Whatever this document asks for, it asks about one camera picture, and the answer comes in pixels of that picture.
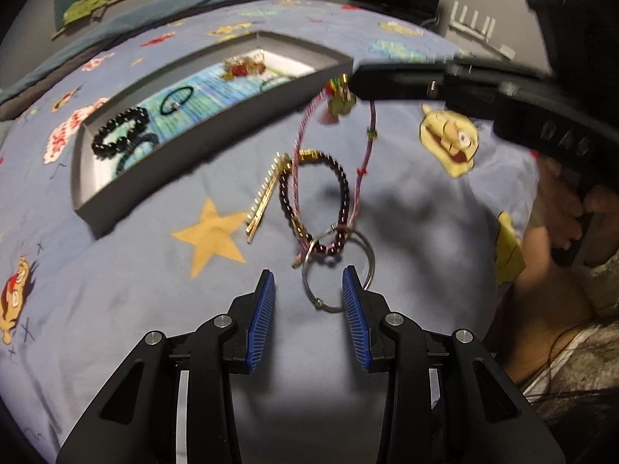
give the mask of cartoon mouth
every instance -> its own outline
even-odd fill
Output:
[[[442,145],[441,143],[441,137],[437,136],[436,134],[434,134],[433,132],[430,132],[430,134],[432,135],[432,137],[434,138],[434,141],[437,142],[438,146],[441,147],[441,149],[450,156],[450,158],[456,163],[456,164],[464,164],[466,162],[468,162],[468,159],[466,158],[466,155],[462,153],[462,151],[459,151],[458,153],[456,153],[455,155],[451,155],[450,152],[448,152],[447,150],[445,150],[445,147]]]

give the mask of silver bangle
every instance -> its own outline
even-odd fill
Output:
[[[376,255],[374,254],[374,250],[372,249],[372,246],[369,243],[367,237],[363,235],[361,232],[359,232],[358,230],[352,227],[346,226],[346,225],[331,225],[322,234],[318,235],[317,237],[314,237],[312,239],[312,242],[309,243],[310,246],[308,248],[307,253],[305,253],[305,258],[303,259],[303,264],[301,267],[301,275],[303,277],[303,286],[305,287],[305,292],[307,293],[309,300],[312,302],[315,308],[318,310],[324,310],[325,312],[329,312],[330,314],[337,314],[338,312],[342,312],[344,310],[344,306],[342,305],[340,307],[332,307],[331,305],[327,305],[326,303],[324,303],[320,298],[316,298],[314,293],[312,293],[312,290],[310,289],[310,285],[308,282],[308,269],[310,266],[309,258],[312,255],[314,246],[321,239],[324,239],[327,235],[332,234],[333,232],[336,232],[337,230],[344,230],[347,234],[355,234],[357,237],[359,237],[359,239],[361,240],[361,243],[363,244],[363,250],[365,251],[365,254],[368,256],[368,261],[369,261],[368,275],[365,278],[365,282],[363,284],[364,290],[369,290],[369,287],[371,286],[372,281],[374,279],[374,272],[376,271]]]

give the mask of person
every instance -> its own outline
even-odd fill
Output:
[[[526,269],[499,305],[485,339],[514,383],[577,462],[619,407],[619,196],[595,187],[584,201],[560,180],[561,165],[538,157],[539,189],[522,240]],[[604,214],[577,271],[551,246],[583,235],[578,217]]]

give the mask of blue bed sheet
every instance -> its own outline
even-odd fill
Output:
[[[10,343],[0,343],[0,396],[48,462],[146,332],[196,330],[252,291],[263,268],[277,285],[269,343],[258,371],[232,386],[244,462],[376,462],[386,377],[361,370],[344,315],[310,304],[291,267],[298,246],[277,197],[252,245],[239,225],[194,277],[196,248],[179,234],[203,221],[204,210],[222,218],[247,212],[275,154],[292,152],[300,113],[169,183],[102,239],[72,210],[69,163],[79,120],[163,64],[261,29],[356,61],[457,52],[431,32],[355,7],[263,0],[142,33],[89,61],[24,113],[0,149],[0,278],[8,306],[23,303]],[[382,102],[377,114],[357,224],[376,251],[372,290],[423,328],[465,327],[482,337],[497,295],[519,269],[514,239],[535,195],[534,161],[497,140],[490,123],[440,104]],[[365,103],[339,125],[312,120],[304,147],[330,153],[354,180],[368,123]],[[303,221],[317,234],[336,220],[337,181],[328,169],[303,167],[299,188]],[[367,270],[354,244],[334,266],[312,267],[314,292],[339,302],[348,264],[361,277]]]

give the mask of black beaded bracelet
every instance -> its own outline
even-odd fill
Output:
[[[163,107],[165,106],[165,102],[171,98],[174,94],[176,94],[177,92],[181,92],[181,91],[189,91],[190,94],[185,97],[184,99],[180,100],[180,101],[175,101],[173,102],[169,107],[169,110],[163,111]],[[162,114],[163,117],[167,117],[168,115],[171,115],[172,113],[174,113],[175,111],[178,111],[178,109],[184,105],[188,100],[190,100],[191,96],[193,96],[194,93],[194,88],[191,85],[188,85],[187,87],[181,87],[178,88],[172,92],[170,92],[167,96],[165,96],[163,98],[163,101],[161,102],[161,106],[159,107],[159,113]]]
[[[343,167],[338,164],[338,162],[333,159],[332,156],[327,155],[321,151],[312,151],[311,153],[301,154],[299,156],[299,165],[302,164],[325,164],[329,166],[337,176],[337,180],[340,184],[340,211],[339,216],[337,218],[338,225],[346,225],[348,223],[349,216],[349,206],[351,204],[350,201],[350,190],[348,179],[346,178],[346,173],[344,172]],[[292,207],[290,206],[290,200],[288,198],[288,178],[290,176],[290,171],[287,168],[284,168],[280,177],[279,177],[279,200],[282,204],[282,209],[284,210],[284,215],[286,215],[287,220],[290,222],[290,226],[292,227],[295,235],[299,238],[305,238],[307,242],[312,242],[312,235],[307,232],[307,229],[298,221],[298,219],[293,215]],[[335,243],[332,248],[327,249],[324,244],[317,242],[314,249],[316,252],[320,254],[326,255],[335,255],[339,253],[344,248],[344,243],[346,242],[346,232],[343,230],[338,230],[335,233]]]
[[[146,129],[150,120],[149,113],[146,108],[141,106],[137,108],[129,108],[123,113],[119,113],[116,118],[108,120],[103,127],[99,129],[98,134],[92,140],[92,151],[101,159],[111,159],[117,153],[122,153],[135,139]],[[104,143],[103,140],[123,123],[134,122],[133,127],[127,131],[126,136],[119,137],[115,142]]]
[[[151,145],[153,145],[153,150],[154,150],[156,147],[159,146],[159,137],[154,132],[147,132],[146,134],[142,134],[141,136],[138,136],[129,145],[129,148],[127,148],[127,151],[123,153],[123,156],[118,161],[118,165],[116,166],[116,174],[120,174],[121,172],[125,170],[125,164],[129,160],[129,157],[131,157],[134,154],[135,150],[137,150],[137,147],[139,147],[140,145],[143,145],[144,143],[150,143]]]

